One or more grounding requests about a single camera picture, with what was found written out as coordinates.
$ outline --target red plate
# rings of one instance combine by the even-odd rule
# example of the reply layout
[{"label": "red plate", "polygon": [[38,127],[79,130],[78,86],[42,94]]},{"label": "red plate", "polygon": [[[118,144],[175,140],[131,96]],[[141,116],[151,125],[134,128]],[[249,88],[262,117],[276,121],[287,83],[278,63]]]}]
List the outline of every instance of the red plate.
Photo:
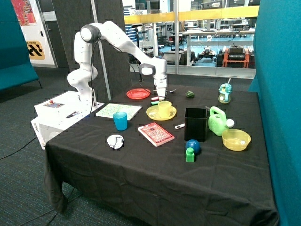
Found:
[{"label": "red plate", "polygon": [[134,100],[147,98],[150,94],[148,89],[132,89],[127,92],[127,96]]}]

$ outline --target green block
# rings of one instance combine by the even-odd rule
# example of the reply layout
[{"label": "green block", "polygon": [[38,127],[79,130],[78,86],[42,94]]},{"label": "green block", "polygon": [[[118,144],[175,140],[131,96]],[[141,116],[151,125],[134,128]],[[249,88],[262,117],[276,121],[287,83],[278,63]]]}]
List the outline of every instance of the green block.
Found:
[{"label": "green block", "polygon": [[194,150],[192,147],[186,150],[186,162],[194,162]]}]

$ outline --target crumpled paper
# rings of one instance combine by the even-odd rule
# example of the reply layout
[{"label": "crumpled paper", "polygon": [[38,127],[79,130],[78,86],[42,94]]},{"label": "crumpled paper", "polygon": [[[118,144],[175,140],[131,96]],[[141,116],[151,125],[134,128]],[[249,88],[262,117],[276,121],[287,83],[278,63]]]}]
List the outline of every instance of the crumpled paper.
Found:
[{"label": "crumpled paper", "polygon": [[111,135],[108,137],[107,142],[111,148],[117,150],[123,146],[124,139],[121,135]]}]

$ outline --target green watering can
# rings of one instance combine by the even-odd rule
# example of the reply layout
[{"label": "green watering can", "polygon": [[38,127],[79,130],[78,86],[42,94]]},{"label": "green watering can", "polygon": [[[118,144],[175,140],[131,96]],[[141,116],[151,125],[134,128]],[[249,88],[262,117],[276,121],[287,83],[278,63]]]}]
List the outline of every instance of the green watering can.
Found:
[{"label": "green watering can", "polygon": [[218,107],[210,108],[210,117],[208,120],[209,129],[218,136],[222,136],[222,133],[229,128],[234,126],[234,121],[232,119],[226,118],[224,111]]}]

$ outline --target yellow plate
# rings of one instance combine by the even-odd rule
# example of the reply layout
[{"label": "yellow plate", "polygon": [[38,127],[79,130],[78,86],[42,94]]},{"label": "yellow plate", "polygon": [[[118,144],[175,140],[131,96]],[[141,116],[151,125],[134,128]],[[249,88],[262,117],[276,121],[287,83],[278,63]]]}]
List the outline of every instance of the yellow plate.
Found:
[{"label": "yellow plate", "polygon": [[159,109],[158,109],[158,105],[154,105],[150,108],[148,108],[146,110],[146,114],[153,120],[157,120],[157,121],[164,121],[164,120],[169,120],[172,119],[175,114],[177,113],[177,109],[173,106],[171,106],[171,111],[170,111],[170,116],[166,117],[166,118],[161,118],[159,116]]}]

